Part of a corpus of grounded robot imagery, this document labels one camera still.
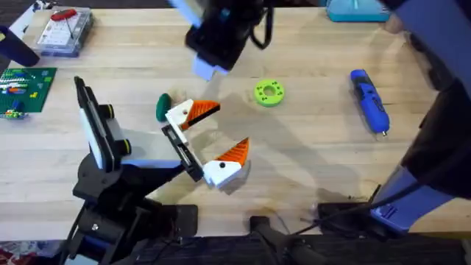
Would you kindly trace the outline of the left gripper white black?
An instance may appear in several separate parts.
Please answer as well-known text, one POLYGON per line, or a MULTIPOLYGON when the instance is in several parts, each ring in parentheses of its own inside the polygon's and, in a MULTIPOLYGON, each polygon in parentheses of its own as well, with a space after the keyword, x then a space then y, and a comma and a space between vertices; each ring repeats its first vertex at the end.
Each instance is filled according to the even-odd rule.
MULTIPOLYGON (((220 108, 212 100, 188 99, 170 109, 166 118, 185 131, 220 108)), ((122 129, 116 119, 110 119, 108 141, 99 129, 98 117, 89 108, 80 108, 79 116, 90 152, 79 165, 75 197, 99 206, 137 204, 185 171, 183 159, 163 133, 122 129)), ((208 161, 202 167, 206 183, 221 188, 230 182, 244 167, 248 153, 249 138, 244 138, 208 161)))

